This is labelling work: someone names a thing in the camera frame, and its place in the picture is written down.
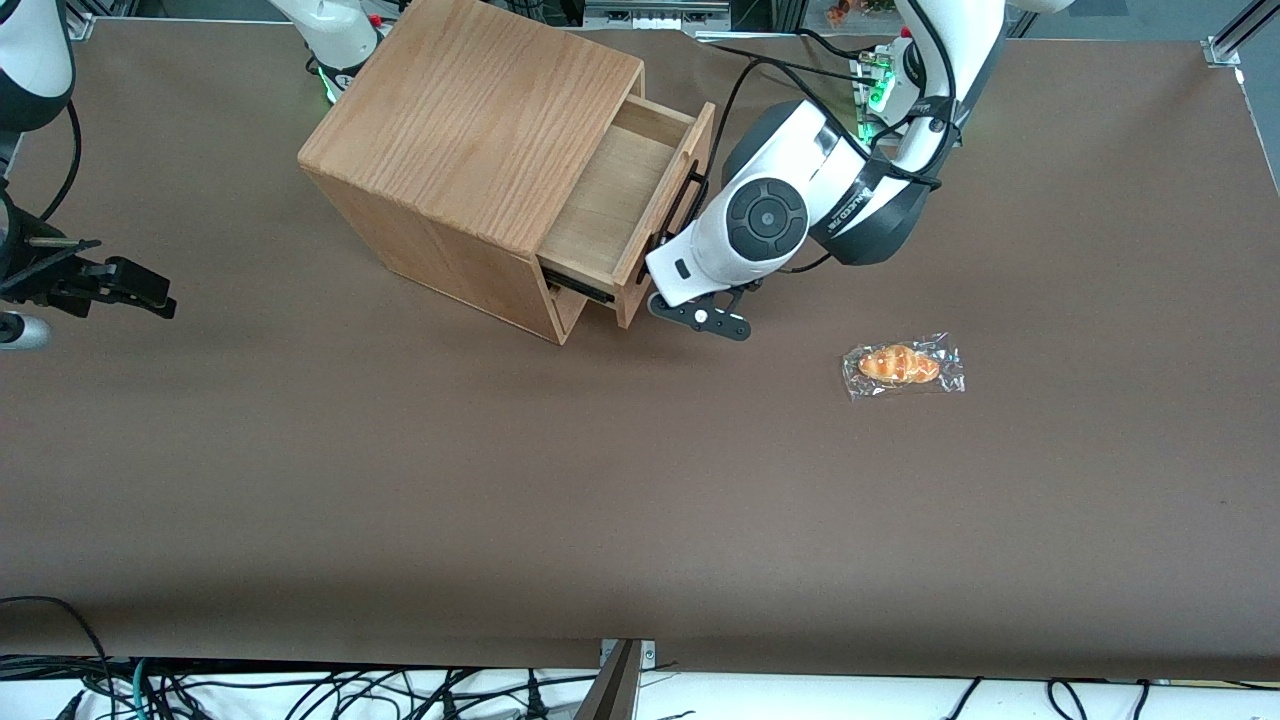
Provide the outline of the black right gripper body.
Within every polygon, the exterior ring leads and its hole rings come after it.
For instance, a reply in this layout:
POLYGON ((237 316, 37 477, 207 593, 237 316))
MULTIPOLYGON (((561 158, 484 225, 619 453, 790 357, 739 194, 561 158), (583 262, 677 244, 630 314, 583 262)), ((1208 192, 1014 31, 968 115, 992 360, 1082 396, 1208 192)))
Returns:
POLYGON ((101 246, 100 240, 40 237, 20 234, 3 241, 3 299, 6 301, 47 300, 49 296, 100 299, 91 290, 84 269, 96 266, 81 254, 101 246))

